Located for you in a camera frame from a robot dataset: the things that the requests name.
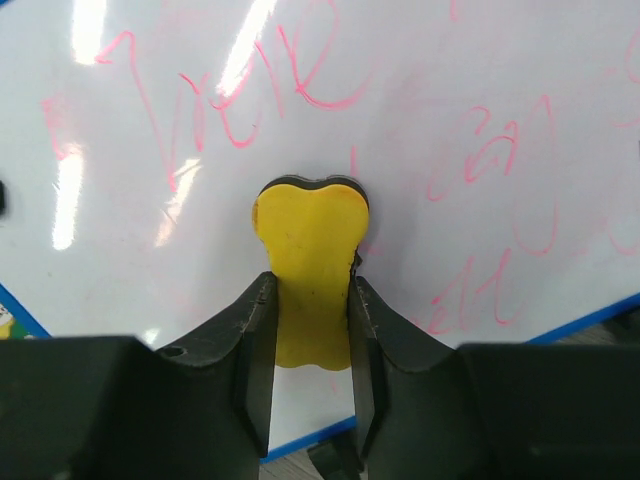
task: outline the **whiteboard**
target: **whiteboard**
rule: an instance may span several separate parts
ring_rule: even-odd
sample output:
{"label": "whiteboard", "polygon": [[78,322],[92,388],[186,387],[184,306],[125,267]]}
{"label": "whiteboard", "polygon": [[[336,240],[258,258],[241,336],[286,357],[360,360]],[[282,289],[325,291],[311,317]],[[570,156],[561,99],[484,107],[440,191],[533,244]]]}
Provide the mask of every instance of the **whiteboard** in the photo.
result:
{"label": "whiteboard", "polygon": [[[0,282],[52,335],[159,347],[268,269],[264,185],[346,174],[360,273],[449,345],[633,295],[640,3],[579,3],[8,2]],[[349,371],[278,369],[270,448],[351,395]]]}

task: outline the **white surface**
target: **white surface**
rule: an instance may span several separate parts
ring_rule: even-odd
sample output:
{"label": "white surface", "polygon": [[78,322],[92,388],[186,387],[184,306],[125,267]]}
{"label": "white surface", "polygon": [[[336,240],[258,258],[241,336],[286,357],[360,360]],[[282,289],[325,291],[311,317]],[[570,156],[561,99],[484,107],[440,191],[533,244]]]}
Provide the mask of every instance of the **white surface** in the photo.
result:
{"label": "white surface", "polygon": [[[268,181],[352,173],[392,307],[449,344],[529,339],[640,291],[639,27],[631,0],[14,0],[0,281],[54,335],[157,347],[268,268]],[[516,128],[511,161],[480,155]],[[271,448],[350,388],[278,370]]]}

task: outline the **blue edge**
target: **blue edge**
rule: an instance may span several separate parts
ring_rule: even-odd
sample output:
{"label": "blue edge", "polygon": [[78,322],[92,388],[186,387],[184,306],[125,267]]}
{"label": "blue edge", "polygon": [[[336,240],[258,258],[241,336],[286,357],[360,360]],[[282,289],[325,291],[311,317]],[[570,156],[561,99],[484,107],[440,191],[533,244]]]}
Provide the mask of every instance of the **blue edge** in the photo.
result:
{"label": "blue edge", "polygon": [[[22,324],[22,326],[27,329],[27,331],[36,337],[50,337],[49,333],[31,316],[29,312],[16,300],[16,298],[11,295],[2,285],[0,285],[0,303],[4,305],[7,310],[9,310],[13,316]],[[624,313],[628,310],[631,310],[634,307],[640,306],[640,293],[632,295],[629,298],[625,298],[619,302],[614,303],[608,307],[605,307],[601,310],[593,312],[586,317],[582,317],[573,322],[567,323],[561,327],[556,328],[555,330],[551,330],[543,335],[535,337],[529,340],[527,343],[532,343],[536,345],[542,345],[546,343],[552,343],[556,340],[559,340],[563,337],[571,335],[572,333],[583,330],[591,325],[595,325],[596,323],[603,322],[611,317]],[[342,420],[338,423],[334,423],[333,425],[323,428],[322,430],[318,430],[317,432],[311,433],[304,437],[298,438],[293,442],[282,445],[281,447],[274,448],[269,452],[269,455],[266,458],[261,460],[261,463],[268,463],[276,458],[284,457],[290,453],[293,453],[301,448],[308,447],[310,445],[314,445],[318,442],[326,440],[327,438],[336,435],[340,432],[344,432],[345,430],[349,430],[350,428],[355,427],[356,425],[356,417],[349,417],[345,420]]]}

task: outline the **blue whiteboard frame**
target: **blue whiteboard frame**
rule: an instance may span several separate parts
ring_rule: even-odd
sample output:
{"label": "blue whiteboard frame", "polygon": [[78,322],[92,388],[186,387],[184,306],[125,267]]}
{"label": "blue whiteboard frame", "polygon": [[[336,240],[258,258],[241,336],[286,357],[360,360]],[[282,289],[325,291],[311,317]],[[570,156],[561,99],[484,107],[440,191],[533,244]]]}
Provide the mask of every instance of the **blue whiteboard frame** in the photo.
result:
{"label": "blue whiteboard frame", "polygon": [[[47,330],[38,323],[38,321],[33,318],[33,316],[27,311],[26,308],[16,300],[16,298],[9,293],[9,291],[0,284],[0,303],[4,305],[7,310],[11,312],[11,314],[16,318],[20,324],[33,336],[39,338],[49,338],[51,335]],[[556,340],[560,340],[561,338],[568,337],[569,335],[576,333],[580,330],[584,330],[587,327],[592,325],[596,325],[598,323],[602,323],[605,320],[619,315],[621,313],[632,310],[635,307],[640,306],[640,293],[636,293],[630,297],[627,297],[619,302],[616,302],[608,307],[601,308],[589,315],[586,315],[582,318],[574,320],[573,322],[569,322],[561,327],[558,327],[554,330],[551,330],[547,333],[539,335],[535,338],[532,338],[526,343],[531,343],[535,345],[544,345],[548,343],[555,342]],[[319,443],[327,438],[332,437],[338,433],[344,432],[345,430],[349,430],[350,428],[355,427],[356,425],[356,417],[346,418],[338,423],[334,423],[326,428],[318,430],[317,432],[310,433],[309,435],[305,435],[304,437],[300,437],[297,440],[286,443],[278,448],[274,448],[269,451],[269,455],[263,458],[260,463],[268,463],[273,460],[276,460],[280,457],[284,457],[298,451],[302,448],[309,447],[316,443]]]}

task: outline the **gray floor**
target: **gray floor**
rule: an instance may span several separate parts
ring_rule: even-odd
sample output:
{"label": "gray floor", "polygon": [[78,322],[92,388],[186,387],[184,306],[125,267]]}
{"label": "gray floor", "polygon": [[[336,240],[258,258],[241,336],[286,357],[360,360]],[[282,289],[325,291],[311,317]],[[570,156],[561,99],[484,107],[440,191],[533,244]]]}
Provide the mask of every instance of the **gray floor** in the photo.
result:
{"label": "gray floor", "polygon": [[[560,343],[607,344],[615,343],[614,336],[601,325],[588,328]],[[268,463],[260,469],[260,480],[322,480],[304,450]]]}

